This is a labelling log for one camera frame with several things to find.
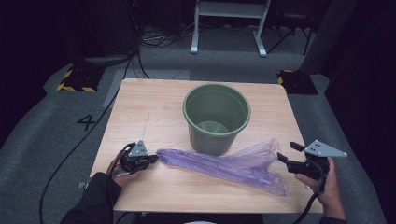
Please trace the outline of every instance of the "gray carpet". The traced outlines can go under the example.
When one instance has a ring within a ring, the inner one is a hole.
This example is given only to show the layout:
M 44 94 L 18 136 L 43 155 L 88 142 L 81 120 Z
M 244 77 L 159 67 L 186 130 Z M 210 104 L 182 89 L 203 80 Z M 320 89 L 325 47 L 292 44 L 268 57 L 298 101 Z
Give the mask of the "gray carpet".
M 278 39 L 276 31 L 265 30 L 262 34 L 268 49 Z M 190 54 L 190 35 L 165 48 L 142 47 L 144 69 L 149 75 L 149 71 L 189 71 L 190 80 L 276 83 L 278 70 L 298 69 L 304 60 L 305 39 L 301 32 L 288 37 L 266 58 L 260 57 L 251 28 L 206 30 L 201 32 L 199 41 L 195 55 Z M 87 115 L 99 119 L 109 102 L 108 95 L 114 91 L 116 74 L 126 63 L 106 69 L 98 92 L 56 91 L 69 66 L 51 76 L 44 86 L 47 96 L 19 122 L 0 150 L 0 223 L 38 223 L 39 199 L 46 182 L 87 133 L 85 125 L 77 121 Z M 136 71 L 140 69 L 137 59 L 133 66 Z M 133 76 L 132 65 L 129 68 L 128 74 Z M 305 142 L 319 139 L 348 153 L 347 159 L 336 160 L 348 222 L 386 223 L 373 184 L 323 94 L 329 80 L 322 75 L 313 75 L 312 79 L 319 95 L 289 95 Z M 89 177 L 110 112 L 111 108 L 49 185 L 44 201 L 45 223 L 59 223 L 64 213 L 78 202 L 82 190 L 77 184 Z M 264 214 L 263 218 L 269 224 L 292 223 L 297 216 Z M 303 223 L 318 223 L 319 218 L 318 214 L 309 214 Z

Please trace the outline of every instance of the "wooden table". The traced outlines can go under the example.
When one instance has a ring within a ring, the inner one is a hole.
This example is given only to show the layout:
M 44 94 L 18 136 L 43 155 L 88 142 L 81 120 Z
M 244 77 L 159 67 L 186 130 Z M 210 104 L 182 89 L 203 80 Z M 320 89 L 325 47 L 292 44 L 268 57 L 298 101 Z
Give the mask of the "wooden table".
M 150 154 L 159 148 L 193 151 L 187 121 L 182 112 L 186 94 L 203 81 L 131 79 L 122 81 L 91 175 L 105 172 L 111 160 L 128 143 L 142 139 Z M 275 84 L 224 83 L 241 91 L 250 103 L 251 119 L 237 135 L 230 151 L 277 139 L 290 160 L 303 161 L 304 154 L 290 148 L 290 141 L 303 144 L 285 90 Z M 301 213 L 312 191 L 275 161 L 271 169 L 289 184 L 289 196 L 200 174 L 170 168 L 160 161 L 124 188 L 115 210 L 208 213 Z M 310 212 L 321 213 L 318 201 Z

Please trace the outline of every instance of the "chair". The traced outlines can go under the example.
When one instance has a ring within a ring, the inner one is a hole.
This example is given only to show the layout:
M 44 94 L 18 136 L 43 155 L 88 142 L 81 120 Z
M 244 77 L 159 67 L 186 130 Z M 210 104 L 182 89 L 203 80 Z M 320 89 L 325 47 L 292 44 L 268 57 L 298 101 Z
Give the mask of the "chair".
M 301 29 L 306 37 L 306 43 L 303 55 L 306 54 L 309 41 L 314 29 L 318 29 L 323 19 L 329 0 L 276 0 L 270 8 L 270 26 L 275 26 L 281 39 L 276 42 L 267 53 L 270 53 L 289 35 L 293 34 L 296 29 Z M 289 32 L 282 36 L 279 32 L 280 27 L 289 28 Z

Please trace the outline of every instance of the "green bucket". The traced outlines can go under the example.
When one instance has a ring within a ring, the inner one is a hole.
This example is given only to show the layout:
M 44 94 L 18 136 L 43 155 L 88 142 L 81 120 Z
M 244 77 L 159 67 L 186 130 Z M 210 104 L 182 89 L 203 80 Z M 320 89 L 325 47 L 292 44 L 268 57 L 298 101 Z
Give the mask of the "green bucket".
M 192 148 L 213 156 L 223 155 L 250 120 L 250 105 L 242 93 L 212 83 L 192 89 L 183 102 Z

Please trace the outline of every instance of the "plastic bag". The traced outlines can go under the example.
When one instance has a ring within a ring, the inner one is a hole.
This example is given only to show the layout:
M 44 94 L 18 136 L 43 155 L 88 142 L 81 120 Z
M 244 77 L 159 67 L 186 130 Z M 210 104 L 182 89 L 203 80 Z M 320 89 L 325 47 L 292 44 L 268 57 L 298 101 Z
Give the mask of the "plastic bag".
M 285 196 L 288 195 L 286 180 L 268 169 L 276 159 L 277 151 L 280 151 L 279 144 L 272 139 L 224 157 L 163 148 L 157 150 L 157 155 L 166 165 L 184 167 Z

